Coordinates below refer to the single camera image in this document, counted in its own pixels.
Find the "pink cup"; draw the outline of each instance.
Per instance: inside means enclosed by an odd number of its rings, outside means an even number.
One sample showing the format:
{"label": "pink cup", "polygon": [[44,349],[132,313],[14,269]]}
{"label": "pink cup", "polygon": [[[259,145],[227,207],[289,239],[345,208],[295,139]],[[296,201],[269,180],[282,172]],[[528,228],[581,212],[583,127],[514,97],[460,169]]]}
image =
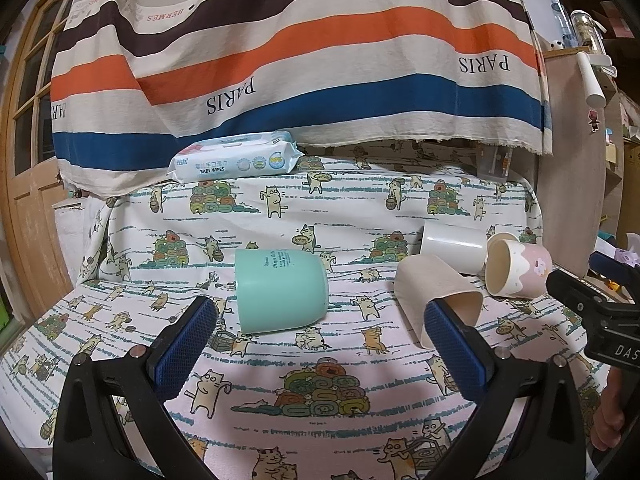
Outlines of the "pink cup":
{"label": "pink cup", "polygon": [[551,255],[542,245],[496,240],[486,258],[486,290],[492,296],[533,300],[546,292],[552,270]]}

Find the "blue gripper pad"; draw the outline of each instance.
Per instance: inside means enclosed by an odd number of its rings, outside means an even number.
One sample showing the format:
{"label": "blue gripper pad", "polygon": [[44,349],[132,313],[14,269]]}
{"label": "blue gripper pad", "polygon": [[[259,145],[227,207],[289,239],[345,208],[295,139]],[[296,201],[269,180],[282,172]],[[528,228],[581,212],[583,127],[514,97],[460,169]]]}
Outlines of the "blue gripper pad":
{"label": "blue gripper pad", "polygon": [[216,327],[217,310],[209,298],[197,297],[180,319],[152,343],[146,370],[160,402],[175,399]]}
{"label": "blue gripper pad", "polygon": [[487,390],[486,369],[438,301],[443,300],[430,301],[424,309],[424,329],[456,381],[460,394],[466,400],[481,402]]}
{"label": "blue gripper pad", "polygon": [[629,284],[630,267],[621,262],[617,262],[606,254],[599,252],[591,253],[591,256],[589,256],[589,267],[591,270],[606,276],[619,285]]}

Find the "white handle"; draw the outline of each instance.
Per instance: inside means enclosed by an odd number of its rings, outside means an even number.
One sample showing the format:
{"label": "white handle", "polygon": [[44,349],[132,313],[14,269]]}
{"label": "white handle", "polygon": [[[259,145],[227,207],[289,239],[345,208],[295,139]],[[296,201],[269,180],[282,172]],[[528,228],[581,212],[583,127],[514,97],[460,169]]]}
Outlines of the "white handle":
{"label": "white handle", "polygon": [[584,86],[584,97],[587,101],[587,106],[591,108],[604,108],[607,105],[607,100],[602,93],[602,88],[596,79],[596,75],[591,68],[589,56],[585,52],[578,52],[578,67],[580,67],[580,73],[582,74],[582,84]]}

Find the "blue stripe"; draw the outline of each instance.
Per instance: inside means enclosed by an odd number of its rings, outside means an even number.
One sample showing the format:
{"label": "blue stripe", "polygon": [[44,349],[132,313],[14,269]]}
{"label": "blue stripe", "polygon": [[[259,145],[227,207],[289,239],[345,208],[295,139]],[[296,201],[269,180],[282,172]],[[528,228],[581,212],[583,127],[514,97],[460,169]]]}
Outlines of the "blue stripe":
{"label": "blue stripe", "polygon": [[436,75],[413,74],[309,92],[245,111],[192,136],[56,132],[53,141],[56,156],[75,166],[112,171],[150,170],[166,168],[177,152],[199,140],[418,111],[461,117],[507,117],[538,129],[542,127],[540,101],[523,90],[507,85],[470,88]]}

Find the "bottle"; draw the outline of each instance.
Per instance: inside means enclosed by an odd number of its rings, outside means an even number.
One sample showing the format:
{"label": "bottle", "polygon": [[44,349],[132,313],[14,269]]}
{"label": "bottle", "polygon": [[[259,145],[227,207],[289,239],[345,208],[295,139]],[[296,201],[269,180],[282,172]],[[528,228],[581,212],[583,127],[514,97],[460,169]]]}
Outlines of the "bottle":
{"label": "bottle", "polygon": [[565,48],[578,46],[578,40],[575,37],[574,28],[571,25],[569,16],[566,13],[564,5],[560,0],[551,0],[551,10],[554,12],[558,25],[560,27],[560,36],[562,37],[562,45]]}

